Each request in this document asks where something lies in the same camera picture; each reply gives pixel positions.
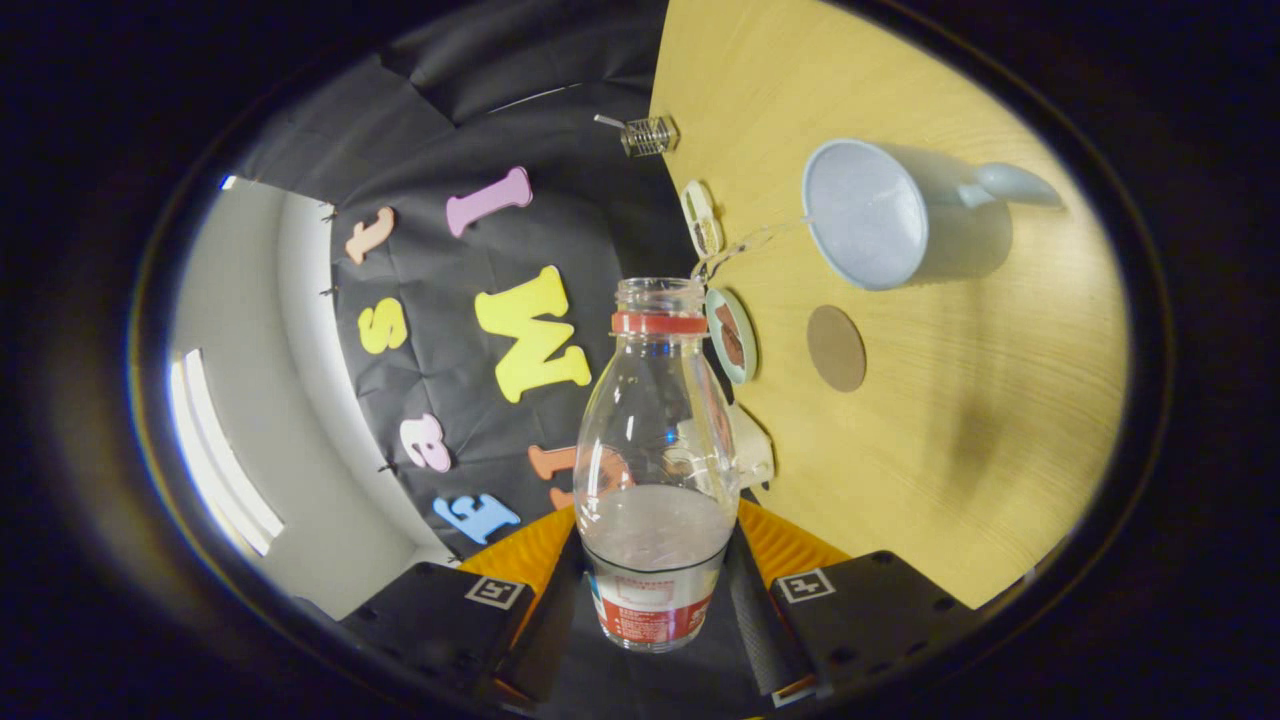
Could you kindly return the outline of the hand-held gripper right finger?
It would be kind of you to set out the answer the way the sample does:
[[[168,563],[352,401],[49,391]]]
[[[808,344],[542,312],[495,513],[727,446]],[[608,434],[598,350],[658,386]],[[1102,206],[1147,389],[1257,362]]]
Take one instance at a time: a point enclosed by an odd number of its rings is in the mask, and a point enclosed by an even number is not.
[[[756,685],[776,706],[891,692],[980,621],[896,553],[851,556],[750,501],[730,539],[730,597]]]

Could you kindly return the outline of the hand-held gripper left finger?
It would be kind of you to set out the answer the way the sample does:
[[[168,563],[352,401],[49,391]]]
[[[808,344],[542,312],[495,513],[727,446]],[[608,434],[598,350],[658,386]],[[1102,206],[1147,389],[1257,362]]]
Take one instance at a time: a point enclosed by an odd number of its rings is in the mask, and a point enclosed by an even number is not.
[[[416,562],[340,626],[433,689],[539,706],[570,644],[584,565],[573,510],[561,509],[456,568]]]

